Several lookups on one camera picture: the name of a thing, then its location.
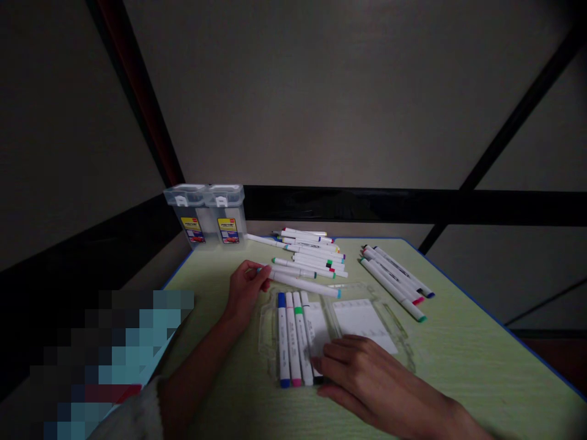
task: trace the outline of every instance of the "black trim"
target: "black trim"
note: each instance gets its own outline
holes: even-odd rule
[[[169,188],[178,183],[185,183],[182,168],[173,149],[171,137],[151,84],[149,72],[141,56],[141,50],[136,41],[127,10],[122,0],[103,2],[103,6],[110,13],[108,18],[111,20],[111,25],[116,26],[116,29],[120,31],[120,35],[113,36],[98,3],[97,0],[86,0],[106,52],[118,75],[120,85],[135,114],[165,187]],[[118,38],[117,42],[122,49],[126,50],[125,53],[120,53],[114,38]],[[121,57],[124,57],[124,61],[132,67],[131,71],[125,69]]]
[[[245,185],[247,220],[587,226],[587,192]]]
[[[567,34],[566,38],[560,44],[546,66],[544,66],[538,77],[523,96],[520,103],[515,107],[506,123],[501,127],[501,130],[497,133],[491,144],[489,144],[487,150],[485,150],[481,156],[481,159],[479,159],[473,170],[460,186],[460,191],[469,193],[477,187],[491,166],[499,158],[501,153],[503,153],[503,150],[514,138],[515,134],[524,124],[528,116],[530,116],[575,55],[581,50],[586,39],[587,27],[585,26],[585,16],[581,13],[579,15],[579,20]],[[448,223],[450,222],[435,224],[418,250],[426,255],[436,240],[440,237]]]
[[[523,317],[528,316],[529,314],[537,311],[538,309],[541,309],[542,307],[546,306],[547,304],[552,303],[554,300],[560,298],[561,296],[566,295],[569,292],[572,292],[573,290],[575,290],[577,287],[582,286],[583,284],[587,283],[587,277],[583,278],[582,280],[568,286],[566,289],[564,289],[563,291],[557,293],[556,295],[551,296],[548,299],[545,299],[542,302],[539,302],[538,304],[536,304],[534,307],[526,310],[524,313],[520,313],[519,315],[517,315],[515,318],[510,319],[508,322],[506,322],[504,325],[505,326],[509,326],[513,323],[515,323],[516,321],[521,320]]]
[[[587,330],[511,330],[521,339],[587,339]]]
[[[99,290],[122,288],[181,231],[160,194],[1,272],[10,356],[0,400],[30,365],[42,364],[42,347],[68,345],[70,328],[84,327],[84,310],[101,308]]]

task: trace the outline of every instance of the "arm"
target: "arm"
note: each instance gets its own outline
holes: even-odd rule
[[[269,266],[244,261],[231,276],[224,314],[169,380],[160,387],[159,402],[166,439],[181,438],[234,343],[251,319],[259,290],[267,291]]]
[[[328,397],[365,423],[406,439],[491,439],[455,400],[410,373],[371,339],[345,335],[324,345],[314,367],[336,384]]]

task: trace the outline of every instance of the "table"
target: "table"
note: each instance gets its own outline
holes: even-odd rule
[[[419,354],[416,374],[461,402],[483,426],[521,438],[568,438],[587,403],[446,275],[403,239],[340,238],[348,282],[376,283],[358,263],[361,245],[380,246],[437,294],[417,323],[394,309]],[[219,319],[229,276],[244,259],[268,263],[291,253],[248,241],[243,251],[195,251],[168,284],[194,290],[195,308],[161,366],[169,376]],[[332,280],[320,278],[321,284]],[[267,300],[261,292],[260,301]],[[316,396],[315,387],[282,390],[258,352],[259,305],[190,429],[195,438],[388,438],[353,414]]]

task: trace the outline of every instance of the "transparent storage box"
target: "transparent storage box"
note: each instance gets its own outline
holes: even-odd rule
[[[242,185],[211,185],[205,194],[205,205],[224,249],[243,249],[246,241],[245,190]]]
[[[375,309],[377,316],[381,320],[385,332],[389,335],[397,349],[393,356],[400,361],[412,373],[416,373],[416,365],[423,365],[422,359],[417,350],[413,347],[413,338],[402,326],[400,320],[389,307],[389,302],[394,301],[389,294],[382,290],[379,284],[368,284],[365,282],[355,282],[348,284],[333,284],[333,288],[342,290],[340,299],[327,296],[317,295],[308,292],[310,304],[320,304],[324,319],[326,321],[328,338],[333,340],[342,337],[341,325],[338,322],[335,309],[355,303],[360,306],[364,301],[368,301]],[[277,295],[279,292],[294,292],[290,286],[275,284],[272,285],[267,302],[260,308],[259,320],[259,354],[267,362],[267,373],[269,378],[274,381],[275,386],[279,386],[279,332],[278,332],[278,315],[277,315]]]
[[[213,249],[218,245],[216,227],[206,207],[204,197],[208,185],[181,184],[163,191],[192,249]]]

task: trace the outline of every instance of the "blue table edge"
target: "blue table edge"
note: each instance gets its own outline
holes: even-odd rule
[[[275,236],[265,236],[267,238],[275,238]],[[330,237],[333,240],[337,240],[338,238],[353,238],[353,239],[361,239],[361,240],[403,240],[405,241],[408,245],[410,245],[410,247],[412,249],[414,249],[414,251],[416,251],[417,253],[419,253],[420,255],[422,255],[422,257],[424,257],[424,259],[426,259],[427,262],[429,262],[437,271],[439,271],[440,273],[442,273],[442,275],[444,275],[451,283],[453,283],[462,293],[464,293],[471,301],[473,301],[477,307],[479,307],[481,310],[483,310],[487,316],[489,316],[491,319],[493,319],[495,322],[497,322],[501,328],[503,328],[506,332],[509,333],[509,335],[516,339],[516,341],[518,341],[519,344],[521,344],[522,347],[524,347],[526,350],[528,350],[531,354],[534,355],[534,357],[536,359],[538,359],[540,362],[542,362],[552,373],[555,374],[556,377],[558,377],[561,381],[563,381],[563,383],[571,388],[575,393],[577,393],[577,395],[585,402],[587,403],[587,397],[585,397],[583,395],[583,393],[581,393],[572,383],[570,383],[567,379],[565,379],[563,376],[561,376],[561,374],[556,371],[553,367],[550,366],[550,364],[548,362],[546,362],[544,359],[542,359],[540,356],[538,356],[538,354],[536,354],[534,352],[534,350],[532,350],[530,347],[528,347],[526,344],[524,344],[524,342],[518,338],[509,328],[505,327],[504,324],[502,324],[502,322],[497,319],[496,317],[494,317],[491,313],[489,313],[487,311],[487,309],[485,307],[483,307],[482,305],[480,305],[480,303],[478,303],[471,295],[469,295],[461,286],[459,286],[457,283],[455,283],[452,278],[450,278],[442,269],[440,269],[436,264],[432,263],[422,252],[420,252],[414,245],[412,245],[409,241],[407,241],[405,238],[402,237],[377,237],[377,236],[372,236],[372,237],[355,237],[355,236],[342,236],[342,237]],[[182,268],[182,266],[184,265],[184,263],[188,260],[188,258],[191,257],[192,253],[196,250],[197,248],[194,248],[190,251],[190,253],[187,255],[187,257],[185,257],[185,259],[182,261],[182,263],[177,267],[177,269],[175,269],[175,271],[173,272],[173,274],[171,275],[171,277],[169,277],[169,279],[167,280],[167,282],[163,285],[163,287],[161,287],[161,290],[165,290],[165,288],[167,287],[167,284],[170,283],[171,280],[173,280],[173,277],[177,274],[177,272],[179,271],[179,269]],[[438,297],[436,296],[435,299],[432,299],[431,301],[440,301],[442,298],[442,296]]]

